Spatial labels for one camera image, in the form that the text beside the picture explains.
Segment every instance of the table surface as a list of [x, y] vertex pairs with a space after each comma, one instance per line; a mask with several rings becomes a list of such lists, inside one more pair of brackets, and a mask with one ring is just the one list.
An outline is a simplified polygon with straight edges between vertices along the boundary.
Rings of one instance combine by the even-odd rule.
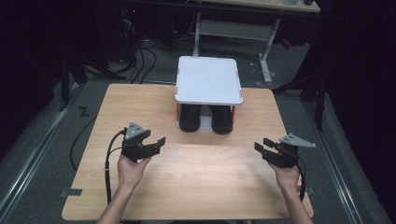
[[264, 7], [300, 12], [320, 12], [320, 7], [314, 1], [311, 6], [304, 4], [303, 0], [298, 0], [295, 5], [288, 5], [289, 0], [201, 0], [202, 2], [240, 5], [244, 7]]
[[[63, 210], [67, 220], [96, 220], [106, 208], [104, 164], [111, 138], [133, 121], [151, 130], [143, 143], [166, 137], [161, 153], [148, 164], [124, 219], [263, 219], [285, 218], [288, 211], [273, 170], [254, 150], [264, 137], [286, 135], [274, 95], [265, 89], [242, 89], [233, 131], [184, 133], [175, 125], [175, 86], [112, 84], [78, 167]], [[120, 147], [119, 137], [113, 147]], [[110, 157], [111, 186], [118, 185], [117, 160]], [[304, 206], [310, 216], [309, 197]]]

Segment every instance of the forearm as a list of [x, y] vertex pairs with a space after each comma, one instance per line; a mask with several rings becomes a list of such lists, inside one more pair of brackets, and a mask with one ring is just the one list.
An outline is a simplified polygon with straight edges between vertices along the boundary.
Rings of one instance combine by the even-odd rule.
[[113, 199], [101, 215], [97, 223], [120, 223], [125, 207], [131, 198], [132, 190], [117, 189]]
[[306, 213], [303, 203], [300, 201], [298, 192], [295, 189], [282, 190], [286, 206], [288, 207], [291, 223], [314, 223], [311, 217]]

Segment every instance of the white lid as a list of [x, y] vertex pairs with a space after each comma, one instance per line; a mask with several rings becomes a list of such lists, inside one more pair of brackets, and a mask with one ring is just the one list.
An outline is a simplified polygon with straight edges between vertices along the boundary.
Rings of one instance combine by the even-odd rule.
[[241, 105], [234, 59], [182, 56], [178, 60], [176, 100], [192, 105]]

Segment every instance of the human hand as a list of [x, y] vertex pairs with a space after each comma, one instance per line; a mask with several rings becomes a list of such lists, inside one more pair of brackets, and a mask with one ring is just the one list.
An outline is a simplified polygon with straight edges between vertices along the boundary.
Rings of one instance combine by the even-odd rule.
[[132, 193], [142, 180], [143, 173], [150, 160], [151, 158], [145, 158], [141, 162], [135, 163], [120, 154], [118, 162], [119, 189], [128, 190], [128, 192]]
[[295, 191], [297, 189], [298, 178], [300, 176], [300, 171], [298, 170], [297, 166], [290, 168], [279, 168], [273, 165], [271, 162], [268, 162], [268, 165], [270, 165], [275, 171], [276, 183], [282, 192], [289, 190]]

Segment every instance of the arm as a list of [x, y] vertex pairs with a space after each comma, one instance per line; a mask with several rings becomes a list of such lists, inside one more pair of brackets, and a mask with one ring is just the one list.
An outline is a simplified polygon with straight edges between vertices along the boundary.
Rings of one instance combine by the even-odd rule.
[[97, 223], [120, 223], [126, 204], [131, 198], [134, 189], [140, 183], [149, 161], [150, 158], [145, 158], [139, 163], [134, 163], [125, 156], [120, 155], [118, 162], [119, 187]]
[[306, 213], [303, 203], [297, 192], [297, 183], [300, 172], [296, 166], [291, 168], [279, 168], [272, 163], [268, 163], [275, 171], [276, 183], [279, 186], [290, 216], [291, 223], [314, 223]]

